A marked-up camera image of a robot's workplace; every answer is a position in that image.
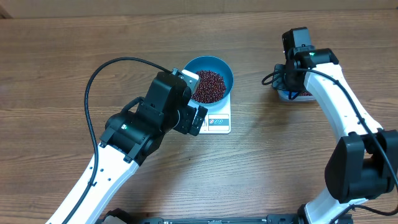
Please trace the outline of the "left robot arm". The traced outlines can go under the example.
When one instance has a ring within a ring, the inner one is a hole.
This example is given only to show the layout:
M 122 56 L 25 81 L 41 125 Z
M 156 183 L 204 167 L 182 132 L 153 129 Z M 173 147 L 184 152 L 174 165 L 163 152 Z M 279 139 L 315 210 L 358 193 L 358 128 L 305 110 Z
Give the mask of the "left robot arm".
M 197 136 L 207 109 L 189 106 L 197 74 L 159 72 L 145 97 L 112 115 L 84 173 L 48 222 L 95 223 L 119 188 L 174 129 Z

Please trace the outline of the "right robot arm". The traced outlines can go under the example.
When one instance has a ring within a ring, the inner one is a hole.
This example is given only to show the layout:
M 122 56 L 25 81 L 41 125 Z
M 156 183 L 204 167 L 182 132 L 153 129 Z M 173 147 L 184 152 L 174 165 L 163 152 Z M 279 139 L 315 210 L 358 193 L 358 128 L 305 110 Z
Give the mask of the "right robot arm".
M 364 109 L 344 78 L 331 49 L 316 49 L 306 27 L 282 35 L 285 64 L 269 76 L 273 89 L 289 101 L 304 92 L 320 105 L 328 119 L 336 147 L 325 167 L 325 189 L 303 204 L 297 223 L 352 223 L 357 208 L 393 216 L 365 206 L 397 188 L 397 131 L 386 131 Z

